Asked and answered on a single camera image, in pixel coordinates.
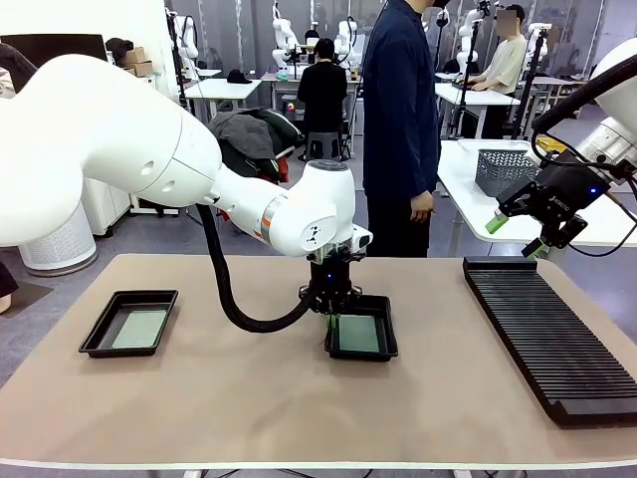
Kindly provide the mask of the person's right hand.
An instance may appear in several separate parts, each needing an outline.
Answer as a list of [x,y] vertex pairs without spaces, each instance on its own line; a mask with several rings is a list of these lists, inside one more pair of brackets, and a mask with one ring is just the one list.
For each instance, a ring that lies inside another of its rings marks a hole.
[[425,190],[410,200],[410,207],[410,220],[417,223],[424,223],[434,212],[434,198],[429,191]]

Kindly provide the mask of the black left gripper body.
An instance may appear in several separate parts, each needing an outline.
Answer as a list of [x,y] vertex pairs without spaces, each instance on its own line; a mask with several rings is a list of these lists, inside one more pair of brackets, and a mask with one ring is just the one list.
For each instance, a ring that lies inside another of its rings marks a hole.
[[305,300],[313,297],[310,309],[315,313],[343,314],[362,296],[362,289],[350,280],[350,263],[361,259],[362,256],[333,256],[320,264],[310,262],[310,282],[300,287],[299,298]]

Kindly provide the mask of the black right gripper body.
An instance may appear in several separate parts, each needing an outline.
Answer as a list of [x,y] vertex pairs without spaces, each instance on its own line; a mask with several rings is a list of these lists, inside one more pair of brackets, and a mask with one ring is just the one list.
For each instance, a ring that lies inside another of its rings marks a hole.
[[534,179],[528,215],[537,220],[566,220],[607,192],[609,183],[589,167],[549,165]]

